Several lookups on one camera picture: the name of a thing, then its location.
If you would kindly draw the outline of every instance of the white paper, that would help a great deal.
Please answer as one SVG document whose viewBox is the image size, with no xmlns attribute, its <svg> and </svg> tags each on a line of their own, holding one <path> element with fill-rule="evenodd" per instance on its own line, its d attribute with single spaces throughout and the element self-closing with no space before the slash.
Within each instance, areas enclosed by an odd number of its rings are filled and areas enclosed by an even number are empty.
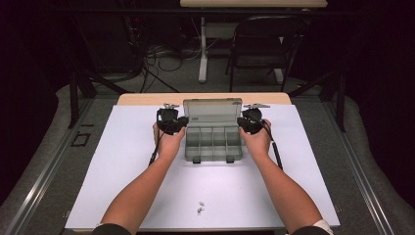
<svg viewBox="0 0 415 235">
<path fill-rule="evenodd" d="M 296 107 L 270 106 L 261 109 L 262 116 L 272 123 L 284 171 L 310 195 L 330 225 L 340 225 Z M 159 108 L 114 106 L 66 228 L 93 229 L 116 194 L 147 167 Z M 141 229 L 284 227 L 245 147 L 242 159 L 233 164 L 193 164 L 185 161 L 184 145 L 185 138 Z M 272 148 L 269 153 L 276 162 Z M 198 213 L 200 202 L 205 206 Z"/>
</svg>

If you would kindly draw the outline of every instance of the wooden table edge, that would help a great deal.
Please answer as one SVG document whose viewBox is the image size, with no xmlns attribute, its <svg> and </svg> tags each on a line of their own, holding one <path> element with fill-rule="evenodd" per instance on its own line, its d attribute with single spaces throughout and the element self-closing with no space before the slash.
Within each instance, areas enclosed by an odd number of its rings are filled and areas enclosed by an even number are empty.
<svg viewBox="0 0 415 235">
<path fill-rule="evenodd" d="M 138 93 L 119 96 L 119 106 L 152 106 L 163 104 L 183 105 L 184 99 L 241 98 L 244 104 L 291 105 L 290 97 L 283 92 L 260 93 Z"/>
</svg>

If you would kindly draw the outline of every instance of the black sleeve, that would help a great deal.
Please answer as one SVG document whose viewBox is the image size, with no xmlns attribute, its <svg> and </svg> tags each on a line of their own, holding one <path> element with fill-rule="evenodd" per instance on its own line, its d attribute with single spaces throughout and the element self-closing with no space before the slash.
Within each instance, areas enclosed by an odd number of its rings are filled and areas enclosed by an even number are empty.
<svg viewBox="0 0 415 235">
<path fill-rule="evenodd" d="M 292 235 L 329 235 L 329 233 L 321 227 L 306 226 L 295 231 Z"/>
<path fill-rule="evenodd" d="M 125 228 L 113 224 L 105 223 L 100 225 L 92 231 L 92 235 L 131 235 Z"/>
</svg>

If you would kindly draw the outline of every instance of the compartment organizer box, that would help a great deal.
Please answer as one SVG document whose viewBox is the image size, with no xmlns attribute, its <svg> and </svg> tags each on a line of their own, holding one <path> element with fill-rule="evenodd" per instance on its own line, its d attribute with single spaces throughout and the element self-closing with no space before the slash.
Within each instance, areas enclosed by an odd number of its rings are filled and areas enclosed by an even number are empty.
<svg viewBox="0 0 415 235">
<path fill-rule="evenodd" d="M 185 158 L 188 162 L 226 161 L 242 157 L 237 117 L 242 99 L 187 99 L 183 101 L 186 129 Z"/>
</svg>

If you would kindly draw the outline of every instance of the clear plastic lid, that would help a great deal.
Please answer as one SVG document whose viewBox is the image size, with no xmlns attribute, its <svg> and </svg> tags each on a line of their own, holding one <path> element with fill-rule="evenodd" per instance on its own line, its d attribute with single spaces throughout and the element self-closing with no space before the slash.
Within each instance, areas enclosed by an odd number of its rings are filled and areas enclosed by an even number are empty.
<svg viewBox="0 0 415 235">
<path fill-rule="evenodd" d="M 190 126 L 232 125 L 241 114 L 242 99 L 187 99 L 183 107 Z"/>
</svg>

